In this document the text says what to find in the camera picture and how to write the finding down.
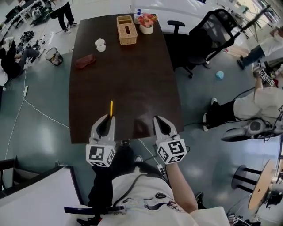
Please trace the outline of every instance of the sneaker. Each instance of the sneaker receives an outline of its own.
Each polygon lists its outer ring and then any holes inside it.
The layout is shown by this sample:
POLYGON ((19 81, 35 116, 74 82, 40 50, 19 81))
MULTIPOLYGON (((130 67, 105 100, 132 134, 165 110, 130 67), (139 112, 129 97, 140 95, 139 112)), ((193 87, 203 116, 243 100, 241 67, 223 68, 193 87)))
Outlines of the sneaker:
POLYGON ((68 29, 68 28, 66 28, 65 30, 63 30, 66 34, 70 34, 71 33, 71 31, 68 29))
POLYGON ((241 60, 237 60, 237 63, 238 63, 238 65, 240 66, 240 68, 241 68, 242 70, 244 70, 244 66, 243 66, 243 64, 242 64, 242 61, 241 61, 241 60))
POLYGON ((203 203, 203 192, 200 192, 198 194, 195 195, 195 200, 197 203, 203 203))
POLYGON ((217 99, 216 99, 215 97, 213 97, 213 98, 211 99, 211 105, 213 105, 213 103, 214 103, 215 101, 217 102, 217 99))
POLYGON ((44 49, 42 48, 42 49, 40 49, 39 50, 39 55, 37 56, 37 58, 40 58, 41 57, 41 55, 43 54, 43 52, 44 52, 44 49))
POLYGON ((143 162, 142 157, 140 155, 137 155, 134 159, 134 162, 143 162))
POLYGON ((73 27, 73 26, 76 26, 76 25, 78 25, 78 23, 72 23, 72 24, 70 24, 70 27, 73 27))
POLYGON ((203 123, 204 123, 203 130, 206 132, 206 131, 208 131, 207 125, 205 125, 207 123, 207 114, 206 113, 203 115, 203 123))

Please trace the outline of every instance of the table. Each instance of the table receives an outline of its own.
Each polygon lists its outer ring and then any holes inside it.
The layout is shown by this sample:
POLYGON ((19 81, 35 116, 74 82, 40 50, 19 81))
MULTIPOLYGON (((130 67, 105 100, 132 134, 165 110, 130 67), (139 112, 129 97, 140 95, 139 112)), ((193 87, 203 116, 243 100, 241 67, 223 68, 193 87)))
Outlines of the table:
POLYGON ((10 24, 14 21, 14 19, 16 19, 18 16, 20 16, 20 17, 23 19, 24 23, 27 23, 27 20, 25 19, 25 16, 24 16, 24 13, 25 13, 26 11, 28 11, 29 9, 31 9, 31 8, 32 8, 35 4, 37 4, 38 2, 41 2, 42 6, 45 7, 45 4, 43 3, 42 0, 36 0, 36 1, 34 1, 32 4, 29 4, 29 3, 24 4, 24 5, 23 5, 23 10, 22 10, 21 12, 19 12, 11 21, 9 21, 7 24, 5 24, 5 25, 2 27, 2 30, 1 30, 0 32, 2 32, 2 31, 6 28, 7 32, 10 33, 9 28, 7 28, 7 27, 8 27, 8 25, 10 25, 10 24))
POLYGON ((241 165, 234 174, 232 180, 232 188, 233 189, 240 188, 252 194, 249 200, 250 210, 256 208, 259 205, 260 201, 265 196, 265 193, 267 192, 270 186, 274 174, 273 173, 274 167, 275 167, 274 162, 269 159, 262 171, 249 169, 245 165, 241 165), (260 176, 258 181, 254 181, 246 178, 247 172, 258 174, 260 176), (255 185, 254 189, 252 190, 250 188, 242 186, 241 184, 243 182, 255 185))
POLYGON ((116 141, 154 136, 155 115, 167 118, 179 132, 184 129, 176 78, 159 23, 150 35, 142 34, 136 26, 137 43, 122 46, 117 16, 80 22, 69 84, 72 143, 88 143, 92 125, 109 114, 111 100, 116 141), (103 53, 95 47, 99 38, 106 42, 103 53), (76 69, 76 60, 91 53, 96 62, 76 69))

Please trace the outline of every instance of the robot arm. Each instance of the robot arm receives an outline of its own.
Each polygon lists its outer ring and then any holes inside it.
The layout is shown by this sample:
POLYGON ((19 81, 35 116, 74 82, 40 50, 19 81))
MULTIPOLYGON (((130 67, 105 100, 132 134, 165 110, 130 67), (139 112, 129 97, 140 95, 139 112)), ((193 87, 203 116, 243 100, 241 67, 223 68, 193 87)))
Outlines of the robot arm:
MULTIPOLYGON (((157 153, 165 164, 181 161, 187 154, 186 145, 175 126, 161 116, 153 119, 157 137, 157 153)), ((115 155, 115 117, 102 116, 93 126, 86 146, 86 160, 92 166, 109 167, 115 155)))

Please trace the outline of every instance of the blue object on floor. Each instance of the blue object on floor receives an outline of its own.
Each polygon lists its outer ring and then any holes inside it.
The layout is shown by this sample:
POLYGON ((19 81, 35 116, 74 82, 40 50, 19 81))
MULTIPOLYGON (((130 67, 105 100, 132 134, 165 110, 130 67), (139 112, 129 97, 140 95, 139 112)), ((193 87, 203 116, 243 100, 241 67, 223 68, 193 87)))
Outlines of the blue object on floor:
POLYGON ((224 77, 224 72, 223 72, 223 71, 218 71, 218 72, 216 72, 216 77, 219 78, 219 79, 223 79, 223 77, 224 77))

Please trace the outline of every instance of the shoe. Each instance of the shoe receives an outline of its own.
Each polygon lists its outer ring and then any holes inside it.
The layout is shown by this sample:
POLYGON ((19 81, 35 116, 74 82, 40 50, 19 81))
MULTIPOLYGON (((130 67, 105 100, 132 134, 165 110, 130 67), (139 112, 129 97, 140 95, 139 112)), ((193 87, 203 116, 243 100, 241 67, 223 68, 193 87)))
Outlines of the shoe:
POLYGON ((134 159, 134 162, 143 162, 142 157, 140 155, 137 155, 134 159))
POLYGON ((244 66, 242 65, 242 61, 241 60, 237 60, 238 65, 240 66, 240 68, 242 70, 244 70, 244 66))
POLYGON ((70 26, 70 27, 73 27, 73 26, 77 26, 78 25, 78 23, 72 23, 72 24, 69 24, 69 22, 68 22, 68 26, 70 26))
POLYGON ((200 192, 198 194, 195 195, 195 200, 197 203, 202 203, 203 202, 203 192, 200 192))
POLYGON ((71 33, 71 31, 68 29, 68 28, 66 28, 65 30, 63 30, 66 34, 70 34, 71 33))
POLYGON ((40 58, 41 57, 41 55, 43 54, 43 52, 44 52, 44 49, 42 48, 42 49, 40 49, 39 50, 39 55, 37 56, 37 58, 40 58))
MULTIPOLYGON (((207 114, 205 113, 203 115, 203 123, 206 124, 207 123, 207 114)), ((208 131, 207 125, 203 125, 203 130, 206 132, 208 131)))
POLYGON ((216 99, 215 97, 213 97, 213 98, 211 99, 211 105, 213 105, 213 103, 214 103, 215 101, 217 102, 217 99, 216 99))
POLYGON ((131 146, 130 140, 129 140, 129 139, 128 139, 128 140, 122 140, 122 141, 121 141, 121 145, 122 145, 122 146, 127 145, 127 146, 130 147, 130 146, 131 146))

